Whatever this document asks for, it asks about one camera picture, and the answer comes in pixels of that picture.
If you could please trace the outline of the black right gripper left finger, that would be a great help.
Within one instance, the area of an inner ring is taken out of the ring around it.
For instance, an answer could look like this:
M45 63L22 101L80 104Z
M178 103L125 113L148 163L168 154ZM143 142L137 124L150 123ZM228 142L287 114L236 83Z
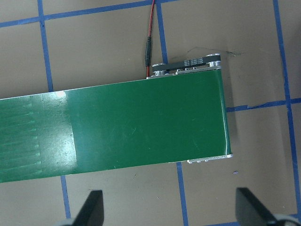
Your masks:
M102 190L90 192L72 226L102 226L104 223L104 205Z

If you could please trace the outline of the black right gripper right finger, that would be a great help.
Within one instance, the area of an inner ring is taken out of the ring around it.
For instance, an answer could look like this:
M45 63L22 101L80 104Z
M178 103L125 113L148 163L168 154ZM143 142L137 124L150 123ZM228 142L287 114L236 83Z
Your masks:
M246 187L236 189L235 216L241 226L275 226L274 215Z

